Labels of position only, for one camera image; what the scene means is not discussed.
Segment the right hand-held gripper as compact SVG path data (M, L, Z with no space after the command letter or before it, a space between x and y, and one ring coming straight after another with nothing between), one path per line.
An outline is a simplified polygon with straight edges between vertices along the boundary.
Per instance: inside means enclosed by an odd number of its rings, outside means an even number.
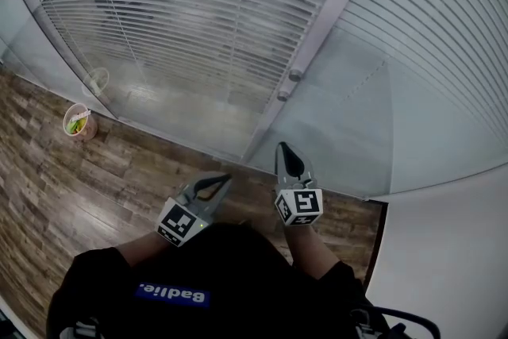
M275 150L275 173L275 208L283 224L315 223L323 215L323 196L310 160L292 144L280 142Z

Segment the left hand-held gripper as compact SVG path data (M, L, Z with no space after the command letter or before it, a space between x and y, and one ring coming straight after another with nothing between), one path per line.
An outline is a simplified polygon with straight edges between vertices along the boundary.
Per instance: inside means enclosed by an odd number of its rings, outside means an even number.
M232 181L229 173L197 173L177 196L167 199L158 217L156 232L174 246L182 247L212 224L214 212Z

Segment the person's left forearm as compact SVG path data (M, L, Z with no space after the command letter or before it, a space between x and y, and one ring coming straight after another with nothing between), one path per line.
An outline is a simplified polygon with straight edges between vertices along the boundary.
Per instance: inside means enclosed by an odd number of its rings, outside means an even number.
M157 232L151 232L135 240L118 245L115 249L119 251L129 266L135 267L137 264L157 256L163 250L170 247L171 244L168 240Z

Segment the person's right forearm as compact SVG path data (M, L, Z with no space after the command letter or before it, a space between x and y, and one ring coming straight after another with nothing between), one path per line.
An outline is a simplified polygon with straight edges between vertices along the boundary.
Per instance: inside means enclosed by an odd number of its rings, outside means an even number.
M311 225L288 226L284 234L294 264L307 275L320 279L339 262Z

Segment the person's black shirt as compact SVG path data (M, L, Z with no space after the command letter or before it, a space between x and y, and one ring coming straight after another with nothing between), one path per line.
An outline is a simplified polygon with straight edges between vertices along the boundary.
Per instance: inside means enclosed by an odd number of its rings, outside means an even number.
M339 261L315 279L262 234L219 223L131 267L115 247L76 256L47 339L359 339L363 284Z

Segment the black baseboard strip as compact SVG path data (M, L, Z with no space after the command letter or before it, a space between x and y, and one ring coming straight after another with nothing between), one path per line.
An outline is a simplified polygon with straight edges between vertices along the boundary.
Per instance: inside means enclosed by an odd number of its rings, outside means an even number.
M364 291L367 291L367 289L368 289L368 286L371 282L373 271L375 269L375 264L376 264L376 261L379 256L379 250L380 250L380 246L381 246L382 239L383 239L383 233L384 233L384 229L385 229L385 225L386 225L387 212L388 212L388 203L387 202L369 199L367 201L367 203L371 203L371 204L379 206L380 207L380 215L379 215L379 224L378 224L378 228L377 228L376 235L375 235L375 241L374 241L373 249L372 249L372 253L371 253L371 258L369 260L368 268L367 268L367 271L366 271L366 274L364 277L364 282L363 282Z

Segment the paper cup with green contents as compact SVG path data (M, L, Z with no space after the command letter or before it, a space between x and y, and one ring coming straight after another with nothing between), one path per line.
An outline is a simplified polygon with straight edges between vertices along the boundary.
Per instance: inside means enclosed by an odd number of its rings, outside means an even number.
M89 141L96 135L98 124L91 110L82 103L76 103L64 115L63 130L74 140Z

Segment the grey window frame post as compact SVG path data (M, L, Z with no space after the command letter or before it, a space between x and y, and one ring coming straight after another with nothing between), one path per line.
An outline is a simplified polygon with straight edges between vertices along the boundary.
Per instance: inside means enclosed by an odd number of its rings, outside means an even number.
M269 130L274 120L279 115L286 102L279 102L276 98L279 90L286 90L292 94L295 88L303 81L306 71L317 55L320 47L325 42L326 37L329 35L331 29L336 23L339 16L342 14L344 8L347 6L349 0L325 0L322 8L320 8L314 23L310 26L308 33L305 35L302 44L298 48L294 59L290 63L288 72L282 78L280 84L276 87L275 93L263 112L262 118L258 122L255 131L248 143L247 148L240 158L241 164L247 164L252 155L257 150L260 142L263 140L264 135ZM298 69L304 73L302 80L298 83L291 82L288 79L288 73L291 69Z

